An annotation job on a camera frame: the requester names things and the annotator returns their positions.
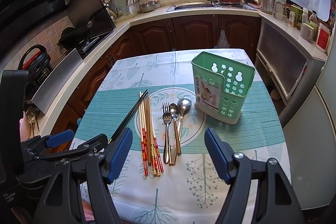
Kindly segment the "red bamboo chopstick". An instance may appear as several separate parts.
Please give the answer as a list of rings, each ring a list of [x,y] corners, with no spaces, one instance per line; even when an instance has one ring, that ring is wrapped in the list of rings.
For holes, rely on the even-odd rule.
[[[139,123],[141,126],[141,148],[142,148],[142,159],[143,159],[143,171],[144,171],[144,176],[148,176],[148,170],[147,170],[147,146],[145,144],[145,128],[143,124],[143,119],[142,119],[142,104],[139,105],[138,108],[139,112]]]

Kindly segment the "silver fork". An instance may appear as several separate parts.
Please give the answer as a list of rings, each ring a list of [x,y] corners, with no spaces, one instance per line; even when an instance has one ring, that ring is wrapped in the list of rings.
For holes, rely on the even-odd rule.
[[[163,123],[165,124],[165,146],[163,150],[163,162],[165,164],[171,163],[171,147],[170,147],[170,135],[169,135],[169,125],[171,124],[171,114],[169,110],[169,104],[163,103],[162,104],[162,110],[163,110]]]

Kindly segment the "large silver spoon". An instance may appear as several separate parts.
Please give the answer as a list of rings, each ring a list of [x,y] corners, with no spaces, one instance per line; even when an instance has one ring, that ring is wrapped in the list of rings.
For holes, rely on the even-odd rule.
[[[179,141],[180,141],[180,145],[181,145],[181,137],[182,137],[182,128],[183,128],[183,118],[185,116],[185,114],[187,114],[190,109],[191,109],[191,101],[188,98],[181,98],[178,103],[177,103],[178,109],[179,109],[179,121],[177,123],[178,126],[178,132],[179,132]],[[177,158],[178,156],[181,156],[182,154],[182,149],[181,149],[181,153],[179,155],[176,154],[176,146],[175,146],[175,142],[174,142],[174,156],[172,159],[172,165],[176,165],[177,163]]]

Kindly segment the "gold handled small spoon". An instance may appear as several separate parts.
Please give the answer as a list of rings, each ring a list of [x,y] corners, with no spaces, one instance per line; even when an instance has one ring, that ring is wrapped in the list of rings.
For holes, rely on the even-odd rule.
[[[178,126],[177,126],[177,118],[179,117],[179,109],[175,103],[171,103],[169,105],[169,110],[170,110],[171,117],[173,118],[176,154],[179,155],[181,153],[181,145],[179,141],[179,132],[178,132]]]

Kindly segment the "black chopstick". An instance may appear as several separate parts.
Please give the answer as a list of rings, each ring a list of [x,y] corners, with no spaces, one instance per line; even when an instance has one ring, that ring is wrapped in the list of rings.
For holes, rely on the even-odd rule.
[[[133,105],[133,107],[128,112],[128,114],[126,115],[126,117],[123,119],[123,121],[120,123],[120,125],[118,126],[118,128],[116,129],[116,131],[114,132],[114,134],[110,137],[110,139],[108,140],[108,144],[110,142],[112,142],[112,141],[117,140],[117,138],[119,137],[119,135],[122,132],[123,128],[127,125],[127,123],[129,122],[129,120],[131,119],[131,117],[133,116],[133,114],[135,113],[135,111],[138,109],[138,107],[140,106],[140,104],[142,103],[142,101],[147,96],[147,94],[148,94],[148,90],[146,89],[144,91],[144,93],[139,97],[139,99],[137,100],[137,102]]]

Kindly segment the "green utensil holder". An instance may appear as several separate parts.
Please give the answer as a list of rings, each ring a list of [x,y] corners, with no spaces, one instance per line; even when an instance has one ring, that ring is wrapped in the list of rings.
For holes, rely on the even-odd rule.
[[[236,124],[256,69],[209,52],[191,60],[195,107],[226,124]]]

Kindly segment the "leaf pattern tablecloth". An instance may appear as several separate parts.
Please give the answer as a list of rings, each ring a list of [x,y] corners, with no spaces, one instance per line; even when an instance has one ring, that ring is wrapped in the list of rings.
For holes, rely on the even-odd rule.
[[[71,148],[98,135],[112,135],[139,98],[148,91],[158,147],[165,142],[162,105],[195,99],[191,60],[198,51],[175,51],[119,60],[94,95],[75,133]],[[128,123],[133,143],[120,176],[109,192],[120,218],[128,223],[214,223],[228,186],[215,170],[205,147],[205,129],[212,127],[223,141],[250,159],[277,159],[290,173],[284,134],[269,93],[259,75],[235,125],[206,116],[192,107],[184,117],[182,154],[156,177],[143,167],[139,118]]]

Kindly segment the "white refrigerator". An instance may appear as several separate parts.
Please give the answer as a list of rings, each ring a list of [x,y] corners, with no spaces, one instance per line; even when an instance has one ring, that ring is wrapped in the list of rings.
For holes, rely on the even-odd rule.
[[[333,44],[315,86],[284,127],[291,185],[303,210],[326,206],[335,196],[335,56]]]

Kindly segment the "black pressure cooker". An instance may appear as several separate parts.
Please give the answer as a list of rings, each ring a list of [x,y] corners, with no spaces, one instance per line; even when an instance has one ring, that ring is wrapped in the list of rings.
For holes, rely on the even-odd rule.
[[[32,61],[24,63],[26,57],[33,50],[39,50],[39,53],[33,57]],[[29,79],[27,84],[33,89],[38,89],[53,70],[51,66],[51,57],[48,54],[47,49],[40,44],[36,44],[29,48],[22,56],[18,65],[18,70],[28,71]]]

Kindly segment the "steel counter cabinet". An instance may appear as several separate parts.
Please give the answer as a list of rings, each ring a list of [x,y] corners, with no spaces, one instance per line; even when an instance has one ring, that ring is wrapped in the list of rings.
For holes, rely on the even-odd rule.
[[[302,38],[296,28],[270,15],[260,16],[255,67],[264,84],[274,86],[280,94],[276,110],[285,127],[317,82],[327,54]]]

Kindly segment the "black gas stove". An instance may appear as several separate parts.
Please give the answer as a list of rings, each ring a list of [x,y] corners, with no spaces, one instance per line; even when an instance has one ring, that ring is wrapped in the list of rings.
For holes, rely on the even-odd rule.
[[[115,24],[107,9],[100,9],[90,16],[80,27],[67,27],[63,30],[58,46],[67,51],[77,49],[82,59],[88,56],[109,34]]]

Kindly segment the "steel bowl on counter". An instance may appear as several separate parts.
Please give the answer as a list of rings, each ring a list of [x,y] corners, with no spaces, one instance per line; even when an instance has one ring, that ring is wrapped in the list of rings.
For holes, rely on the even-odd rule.
[[[154,11],[155,8],[156,8],[155,0],[151,0],[151,1],[148,1],[148,2],[143,2],[143,3],[139,4],[139,10],[142,13],[147,13],[147,12]]]

